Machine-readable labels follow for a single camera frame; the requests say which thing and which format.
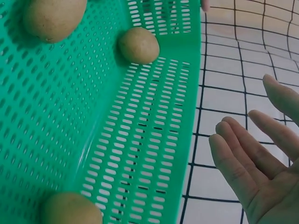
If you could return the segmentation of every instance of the white floor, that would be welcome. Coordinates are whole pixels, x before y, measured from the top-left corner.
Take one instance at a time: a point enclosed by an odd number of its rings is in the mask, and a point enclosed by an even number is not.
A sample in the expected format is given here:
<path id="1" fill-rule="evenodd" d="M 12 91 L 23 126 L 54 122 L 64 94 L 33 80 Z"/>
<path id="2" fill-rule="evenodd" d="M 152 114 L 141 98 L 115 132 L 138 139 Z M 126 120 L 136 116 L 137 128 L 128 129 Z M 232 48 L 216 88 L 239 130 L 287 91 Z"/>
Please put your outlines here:
<path id="1" fill-rule="evenodd" d="M 258 109 L 299 134 L 265 97 L 262 83 L 267 73 L 299 92 L 299 1 L 211 0 L 211 5 L 202 13 L 198 102 L 178 224 L 247 224 L 237 197 L 214 167 L 208 137 L 223 117 L 232 116 L 289 165 L 246 114 Z"/>

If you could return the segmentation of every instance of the potato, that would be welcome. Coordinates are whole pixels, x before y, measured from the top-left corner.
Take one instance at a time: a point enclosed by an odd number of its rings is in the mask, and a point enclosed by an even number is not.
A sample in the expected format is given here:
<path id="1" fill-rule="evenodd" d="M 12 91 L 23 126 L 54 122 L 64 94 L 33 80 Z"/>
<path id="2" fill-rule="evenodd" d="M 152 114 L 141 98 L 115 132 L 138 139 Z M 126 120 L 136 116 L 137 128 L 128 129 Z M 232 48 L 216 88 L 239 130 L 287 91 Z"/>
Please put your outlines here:
<path id="1" fill-rule="evenodd" d="M 149 64 L 160 54 L 156 37 L 147 29 L 135 27 L 119 39 L 119 48 L 124 57 L 133 63 Z"/>
<path id="2" fill-rule="evenodd" d="M 91 201 L 76 193 L 57 193 L 41 207 L 42 224 L 102 224 L 102 213 Z"/>
<path id="3" fill-rule="evenodd" d="M 87 0 L 29 0 L 25 29 L 41 41 L 56 43 L 68 37 L 81 22 Z"/>

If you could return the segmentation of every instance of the finger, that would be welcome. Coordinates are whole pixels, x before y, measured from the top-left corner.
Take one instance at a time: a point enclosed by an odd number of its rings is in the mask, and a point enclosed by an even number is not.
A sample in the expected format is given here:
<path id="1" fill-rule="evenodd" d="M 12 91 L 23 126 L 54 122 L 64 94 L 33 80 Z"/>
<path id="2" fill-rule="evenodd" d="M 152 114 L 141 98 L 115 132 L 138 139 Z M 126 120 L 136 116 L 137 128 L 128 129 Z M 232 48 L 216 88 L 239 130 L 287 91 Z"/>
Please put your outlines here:
<path id="1" fill-rule="evenodd" d="M 212 135 L 209 143 L 216 167 L 234 190 L 241 204 L 247 208 L 258 192 L 255 181 L 234 157 L 228 144 L 220 135 Z"/>
<path id="2" fill-rule="evenodd" d="M 284 164 L 271 155 L 271 153 L 255 140 L 235 119 L 225 117 L 222 120 L 230 125 L 245 153 L 254 162 L 256 167 L 269 179 L 273 179 L 282 171 L 287 170 Z"/>
<path id="3" fill-rule="evenodd" d="M 207 12 L 210 8 L 210 4 L 208 0 L 201 0 L 201 8 L 204 12 Z"/>
<path id="4" fill-rule="evenodd" d="M 263 77 L 267 96 L 273 105 L 299 126 L 299 94 L 279 84 L 272 76 Z"/>
<path id="5" fill-rule="evenodd" d="M 221 135 L 229 148 L 231 149 L 235 158 L 242 164 L 242 166 L 251 175 L 252 179 L 257 183 L 258 186 L 264 184 L 269 179 L 263 174 L 254 164 L 254 162 L 244 152 L 242 146 L 239 143 L 235 133 L 225 121 L 220 122 L 216 126 L 216 133 Z"/>
<path id="6" fill-rule="evenodd" d="M 288 127 L 259 111 L 250 111 L 250 119 L 294 162 L 299 158 L 299 137 Z"/>

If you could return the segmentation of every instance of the hand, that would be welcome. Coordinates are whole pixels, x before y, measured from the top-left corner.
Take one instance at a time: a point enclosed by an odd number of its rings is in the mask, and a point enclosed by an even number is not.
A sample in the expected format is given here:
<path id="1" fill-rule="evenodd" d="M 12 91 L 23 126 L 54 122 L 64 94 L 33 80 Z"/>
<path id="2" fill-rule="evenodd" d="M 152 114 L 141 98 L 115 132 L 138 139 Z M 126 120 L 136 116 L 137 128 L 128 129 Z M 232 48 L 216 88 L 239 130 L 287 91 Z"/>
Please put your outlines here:
<path id="1" fill-rule="evenodd" d="M 209 0 L 201 0 L 201 8 L 204 12 L 207 12 L 210 8 Z"/>
<path id="2" fill-rule="evenodd" d="M 268 98 L 299 125 L 299 95 L 266 75 Z M 209 142 L 213 160 L 239 198 L 250 224 L 299 222 L 299 137 L 259 112 L 249 117 L 291 159 L 287 168 L 236 120 L 224 118 Z"/>

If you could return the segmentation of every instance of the slotted plastic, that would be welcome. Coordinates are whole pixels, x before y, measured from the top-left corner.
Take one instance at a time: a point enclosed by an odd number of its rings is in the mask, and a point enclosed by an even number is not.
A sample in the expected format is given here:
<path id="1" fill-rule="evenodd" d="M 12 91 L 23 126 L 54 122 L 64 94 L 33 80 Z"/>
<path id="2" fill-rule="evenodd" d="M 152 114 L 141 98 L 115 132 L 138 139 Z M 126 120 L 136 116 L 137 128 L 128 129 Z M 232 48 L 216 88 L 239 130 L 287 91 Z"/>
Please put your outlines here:
<path id="1" fill-rule="evenodd" d="M 199 3 L 89 0 L 66 40 L 22 27 L 22 0 L 0 0 L 0 222 L 38 223 L 53 191 L 80 192 L 104 223 L 175 223 L 199 79 Z M 160 43 L 129 64 L 116 40 L 142 26 Z"/>

